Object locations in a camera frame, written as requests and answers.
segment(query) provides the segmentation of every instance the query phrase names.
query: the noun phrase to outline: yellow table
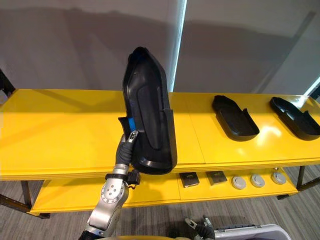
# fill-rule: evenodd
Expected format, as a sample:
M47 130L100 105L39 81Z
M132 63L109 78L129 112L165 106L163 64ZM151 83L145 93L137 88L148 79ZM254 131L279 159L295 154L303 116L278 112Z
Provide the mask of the yellow table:
M222 130L211 107L215 95L176 92L169 95L174 111L178 155L177 166L170 175L175 181L171 181L170 186L180 189L176 173L181 172L198 172L203 177L201 172L223 170L228 171L231 178L232 174L246 176L259 169L268 169L264 174L270 176L275 167L320 163L317 150L320 138L304 141L294 136L269 106L273 95L224 94L236 101L240 108L247 108L260 129L255 138L244 142L229 139ZM320 106L313 99L295 95L276 97L294 103L303 111L309 110L320 123ZM18 89L0 106L0 113L1 180L47 180L34 205L35 214L42 213L42 207L48 209L42 201L43 194L49 196L55 191L72 193L70 183L74 183L74 189L81 189L87 183L97 188L101 185L106 172L112 170L122 135L118 117L126 115L121 91L63 89ZM146 183L151 185L158 179L146 178ZM129 199L127 205L147 206L297 192L291 182L274 191L265 188L258 192L253 188L246 194L236 191L237 194L219 196L210 195L210 191L207 192L209 195L202 195L206 192L203 191L207 188L205 184L198 188L201 194L196 199L186 199L186 190L170 196L171 199L158 197L138 205ZM60 209L59 201L62 200L52 205L56 210ZM92 201L90 199L86 207L73 206L70 209L91 209Z

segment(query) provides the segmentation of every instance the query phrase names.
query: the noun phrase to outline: metal table frame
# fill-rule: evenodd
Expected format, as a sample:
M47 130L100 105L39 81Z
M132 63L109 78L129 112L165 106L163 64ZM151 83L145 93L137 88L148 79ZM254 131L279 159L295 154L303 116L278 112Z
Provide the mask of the metal table frame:
M1 69L0 69L0 90L2 90L7 97L10 97L10 95L16 90ZM32 209L29 182L26 180L22 180L20 182L22 186L24 203L0 194L0 205L3 205L8 208L27 214ZM39 216L35 216L35 217L38 217L41 219L48 219L50 218L50 213L41 213Z

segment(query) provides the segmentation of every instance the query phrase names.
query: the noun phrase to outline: gray wall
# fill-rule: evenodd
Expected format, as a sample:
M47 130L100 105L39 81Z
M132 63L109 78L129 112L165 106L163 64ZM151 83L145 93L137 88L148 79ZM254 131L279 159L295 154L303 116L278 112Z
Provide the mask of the gray wall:
M188 1L175 91L303 94L319 74L320 1Z
M145 46L171 76L181 2L1 1L0 68L17 88L119 90ZM175 91L303 94L319 73L319 0L187 2Z
M0 2L0 68L16 88L120 90L128 55L147 47L170 75L177 2Z

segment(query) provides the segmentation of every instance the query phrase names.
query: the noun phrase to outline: table leg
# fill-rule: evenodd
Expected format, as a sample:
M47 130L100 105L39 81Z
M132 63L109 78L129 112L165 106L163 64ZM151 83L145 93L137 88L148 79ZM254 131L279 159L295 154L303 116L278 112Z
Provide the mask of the table leg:
M299 191L299 193L320 184L320 176L303 184L305 168L306 166L300 166L300 169L299 169L298 181L296 183L296 189ZM279 195L277 196L277 199L282 200L289 196L290 196L289 194Z
M17 210L19 212L27 214L32 208L30 189L28 181L21 181L22 193L24 198L24 203L14 200L10 197L0 194L0 205L6 206L8 208ZM50 213L41 213L39 216L35 216L40 219L49 219Z

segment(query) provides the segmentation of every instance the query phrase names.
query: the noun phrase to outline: silver metal arm segment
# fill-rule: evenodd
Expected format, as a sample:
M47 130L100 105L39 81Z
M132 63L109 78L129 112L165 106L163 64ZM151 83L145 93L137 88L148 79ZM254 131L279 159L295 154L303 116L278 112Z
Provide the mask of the silver metal arm segment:
M113 174L127 176L129 167L116 164ZM128 184L120 178L108 178L103 185L98 204L92 211L85 230L101 237L110 237L119 220L123 204L129 195Z
M125 141L122 136L116 151L115 166L100 193L99 201L92 211L80 240L111 237L119 220L121 209L129 196L128 184L139 184L139 172L129 172L132 149L138 131L133 131Z

